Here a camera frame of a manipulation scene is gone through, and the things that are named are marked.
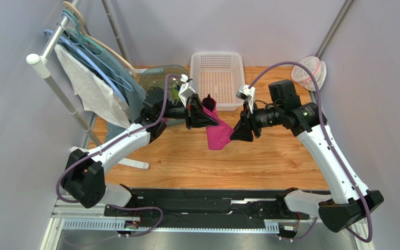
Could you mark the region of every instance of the white wall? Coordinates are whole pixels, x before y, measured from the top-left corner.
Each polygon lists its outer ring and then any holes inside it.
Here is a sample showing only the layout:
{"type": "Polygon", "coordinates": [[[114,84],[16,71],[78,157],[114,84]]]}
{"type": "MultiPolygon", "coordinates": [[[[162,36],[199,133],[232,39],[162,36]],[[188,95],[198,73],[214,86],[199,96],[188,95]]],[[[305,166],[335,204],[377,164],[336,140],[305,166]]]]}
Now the white wall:
{"type": "MultiPolygon", "coordinates": [[[[133,65],[189,65],[201,51],[234,51],[247,66],[299,60],[319,48],[343,0],[111,0],[133,65]]],[[[100,1],[80,6],[95,37],[117,49],[100,1]]]]}
{"type": "MultiPolygon", "coordinates": [[[[40,248],[56,180],[70,146],[82,142],[78,124],[25,59],[41,52],[42,30],[55,27],[60,11],[60,1],[0,0],[0,249],[40,248]]],[[[48,66],[80,104],[57,63],[53,55],[48,66]]]]}
{"type": "Polygon", "coordinates": [[[400,1],[357,1],[324,56],[323,108],[353,168],[385,202],[376,249],[400,249],[400,1]]]}

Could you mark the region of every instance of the wooden hanger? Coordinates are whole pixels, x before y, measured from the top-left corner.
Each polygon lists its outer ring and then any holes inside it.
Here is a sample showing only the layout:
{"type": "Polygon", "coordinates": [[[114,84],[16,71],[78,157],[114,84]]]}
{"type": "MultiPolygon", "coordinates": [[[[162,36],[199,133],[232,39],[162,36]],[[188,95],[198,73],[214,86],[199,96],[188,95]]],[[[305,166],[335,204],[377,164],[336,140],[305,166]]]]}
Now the wooden hanger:
{"type": "Polygon", "coordinates": [[[86,28],[86,20],[84,19],[83,15],[81,12],[73,6],[70,2],[64,1],[63,2],[63,8],[67,9],[70,12],[73,12],[75,17],[78,19],[80,25],[79,25],[79,31],[87,36],[89,39],[100,45],[102,48],[107,50],[109,53],[111,53],[124,67],[129,68],[132,72],[132,77],[137,77],[137,72],[135,68],[128,62],[126,61],[122,56],[120,56],[117,52],[115,52],[112,48],[108,47],[106,44],[100,42],[99,40],[93,38],[92,36],[89,35],[88,30],[86,28]]]}

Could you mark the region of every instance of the laundry basket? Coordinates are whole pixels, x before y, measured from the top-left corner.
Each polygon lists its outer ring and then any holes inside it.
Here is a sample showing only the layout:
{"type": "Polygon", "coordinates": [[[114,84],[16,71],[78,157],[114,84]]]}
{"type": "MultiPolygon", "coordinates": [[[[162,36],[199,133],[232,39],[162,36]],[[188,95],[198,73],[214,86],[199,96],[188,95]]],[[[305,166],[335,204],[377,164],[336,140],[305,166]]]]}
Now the laundry basket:
{"type": "Polygon", "coordinates": [[[218,111],[233,111],[243,104],[236,97],[245,84],[242,57],[233,52],[198,52],[191,57],[191,78],[200,99],[211,95],[218,111]]]}

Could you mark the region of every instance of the blue hanger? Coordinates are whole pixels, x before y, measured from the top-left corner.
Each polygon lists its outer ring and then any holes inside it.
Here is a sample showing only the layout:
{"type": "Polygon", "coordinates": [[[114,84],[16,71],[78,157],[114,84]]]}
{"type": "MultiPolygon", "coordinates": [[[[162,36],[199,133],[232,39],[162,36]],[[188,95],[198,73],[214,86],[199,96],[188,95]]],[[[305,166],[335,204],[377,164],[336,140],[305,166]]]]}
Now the blue hanger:
{"type": "Polygon", "coordinates": [[[118,78],[120,78],[121,80],[123,80],[123,81],[127,84],[128,87],[124,86],[123,84],[119,83],[118,81],[115,81],[116,83],[118,83],[120,86],[122,86],[123,88],[125,88],[125,89],[128,90],[128,91],[133,91],[132,85],[131,85],[126,79],[124,79],[122,76],[117,75],[117,74],[115,73],[115,71],[112,70],[112,68],[110,68],[108,65],[106,65],[106,64],[105,64],[103,61],[101,61],[97,56],[95,56],[88,48],[85,47],[85,45],[84,45],[84,43],[82,42],[82,40],[85,40],[85,41],[87,41],[87,42],[90,42],[91,44],[96,45],[96,47],[97,47],[98,49],[100,49],[101,51],[104,50],[104,49],[101,48],[100,46],[97,46],[97,44],[96,44],[95,42],[93,42],[89,37],[87,37],[87,36],[85,36],[85,35],[83,35],[83,34],[80,33],[80,30],[78,29],[79,26],[80,26],[80,23],[79,23],[78,19],[77,19],[70,11],[68,11],[68,10],[66,10],[66,9],[63,10],[63,12],[62,12],[61,14],[62,14],[63,16],[66,16],[67,18],[69,18],[69,20],[71,20],[72,23],[73,23],[74,26],[75,26],[75,31],[71,31],[71,30],[68,31],[68,32],[72,32],[72,33],[74,33],[74,34],[77,35],[78,43],[74,43],[74,44],[80,45],[84,50],[86,50],[88,53],[90,53],[90,54],[93,55],[95,58],[97,58],[97,60],[98,60],[100,63],[102,63],[105,67],[107,67],[107,68],[112,72],[113,75],[115,75],[116,77],[118,77],[118,78]]]}
{"type": "MultiPolygon", "coordinates": [[[[44,34],[53,34],[54,32],[52,30],[49,29],[45,29],[44,34]]],[[[83,51],[81,51],[74,43],[70,42],[68,39],[66,39],[63,36],[60,36],[60,41],[62,41],[63,43],[67,44],[68,46],[70,46],[73,50],[75,50],[84,60],[86,60],[86,62],[95,70],[97,71],[97,73],[100,74],[100,76],[102,76],[102,78],[106,81],[107,84],[109,84],[109,86],[111,86],[112,90],[114,91],[114,93],[116,95],[118,95],[120,97],[120,99],[123,102],[126,102],[125,97],[120,93],[120,91],[118,90],[118,88],[112,83],[111,79],[92,61],[88,58],[88,56],[83,53],[83,51]]]]}
{"type": "MultiPolygon", "coordinates": [[[[73,43],[73,44],[75,44],[73,41],[72,41],[72,39],[70,39],[71,37],[66,37],[66,38],[64,38],[64,37],[60,37],[60,40],[62,41],[62,42],[64,42],[64,39],[67,39],[67,40],[69,40],[69,42],[71,42],[71,43],[73,43]]],[[[94,69],[91,65],[89,65],[85,60],[82,60],[81,58],[79,58],[79,57],[74,57],[75,59],[77,59],[78,61],[80,61],[82,64],[84,64],[86,67],[88,67],[89,69],[94,69]]],[[[115,79],[113,79],[112,77],[108,77],[112,82],[115,82],[116,84],[118,84],[118,85],[120,85],[120,86],[122,86],[124,89],[128,89],[126,86],[124,86],[123,84],[121,84],[121,83],[119,83],[117,80],[115,80],[115,79]]]]}

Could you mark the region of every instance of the floor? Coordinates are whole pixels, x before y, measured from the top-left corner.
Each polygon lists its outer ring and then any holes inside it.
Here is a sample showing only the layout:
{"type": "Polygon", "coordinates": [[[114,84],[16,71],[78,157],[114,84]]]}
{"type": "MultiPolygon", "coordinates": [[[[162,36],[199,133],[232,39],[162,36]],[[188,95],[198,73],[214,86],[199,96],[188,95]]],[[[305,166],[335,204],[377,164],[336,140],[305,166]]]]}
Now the floor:
{"type": "MultiPolygon", "coordinates": [[[[266,67],[245,67],[246,84],[266,67]]],[[[256,99],[270,102],[267,85],[290,79],[291,68],[271,70],[255,87],[256,99]]],[[[310,102],[308,91],[296,85],[302,104],[310,102]]],[[[234,127],[241,107],[219,112],[234,127]]],[[[97,118],[95,134],[103,142],[106,122],[97,118]]],[[[135,151],[130,159],[150,164],[148,170],[117,165],[106,181],[137,188],[204,189],[328,189],[323,175],[306,148],[282,126],[264,128],[254,142],[232,141],[221,151],[209,151],[205,128],[187,130],[185,125],[167,128],[153,143],[135,151]]]]}

